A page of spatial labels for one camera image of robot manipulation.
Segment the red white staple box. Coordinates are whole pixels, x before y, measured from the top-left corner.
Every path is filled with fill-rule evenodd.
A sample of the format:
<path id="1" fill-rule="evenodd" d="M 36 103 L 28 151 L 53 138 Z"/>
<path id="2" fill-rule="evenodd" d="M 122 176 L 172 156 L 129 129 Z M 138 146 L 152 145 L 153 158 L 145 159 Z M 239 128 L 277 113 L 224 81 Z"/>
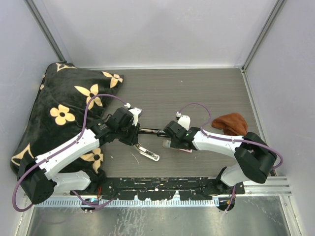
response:
<path id="1" fill-rule="evenodd" d="M 185 146 L 184 144 L 176 143 L 175 141 L 163 140 L 162 145 L 165 148 L 172 148 L 172 149 L 177 149 L 177 150 L 181 150 L 181 151 L 184 151 L 184 152 L 192 153 L 192 149 L 191 148 Z"/>

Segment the black stapler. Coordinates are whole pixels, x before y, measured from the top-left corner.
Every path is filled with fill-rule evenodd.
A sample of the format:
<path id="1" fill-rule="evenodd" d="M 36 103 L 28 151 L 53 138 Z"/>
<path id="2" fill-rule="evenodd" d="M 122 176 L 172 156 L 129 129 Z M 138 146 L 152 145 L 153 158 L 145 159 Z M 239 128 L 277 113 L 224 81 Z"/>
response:
<path id="1" fill-rule="evenodd" d="M 139 128 L 139 134 L 152 134 L 158 137 L 168 137 L 168 135 L 161 129 Z"/>

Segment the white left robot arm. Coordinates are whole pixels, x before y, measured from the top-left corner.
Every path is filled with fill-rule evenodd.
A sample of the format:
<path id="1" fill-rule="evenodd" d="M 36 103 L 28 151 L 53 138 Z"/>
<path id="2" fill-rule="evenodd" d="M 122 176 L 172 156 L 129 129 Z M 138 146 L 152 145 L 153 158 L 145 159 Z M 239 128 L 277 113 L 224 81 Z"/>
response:
<path id="1" fill-rule="evenodd" d="M 96 193 L 106 178 L 104 172 L 96 174 L 91 169 L 83 169 L 62 173 L 62 169 L 82 155 L 115 139 L 129 146 L 137 144 L 141 113 L 142 110 L 136 107 L 118 108 L 107 120 L 89 122 L 83 131 L 57 148 L 36 158 L 29 154 L 23 157 L 18 182 L 31 203 L 42 203 L 55 192 L 79 190 L 88 195 Z"/>

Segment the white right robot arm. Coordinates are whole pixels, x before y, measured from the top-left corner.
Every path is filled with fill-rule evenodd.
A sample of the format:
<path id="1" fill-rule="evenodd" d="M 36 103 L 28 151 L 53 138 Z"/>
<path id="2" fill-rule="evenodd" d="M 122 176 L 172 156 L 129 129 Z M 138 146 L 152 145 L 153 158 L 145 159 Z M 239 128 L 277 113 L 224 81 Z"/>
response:
<path id="1" fill-rule="evenodd" d="M 228 136 L 189 127 L 190 117 L 181 116 L 170 121 L 163 129 L 170 141 L 168 148 L 211 151 L 236 160 L 234 166 L 224 168 L 217 176 L 216 188 L 228 193 L 234 185 L 251 180 L 264 184 L 276 160 L 276 152 L 255 133 L 245 136 Z"/>

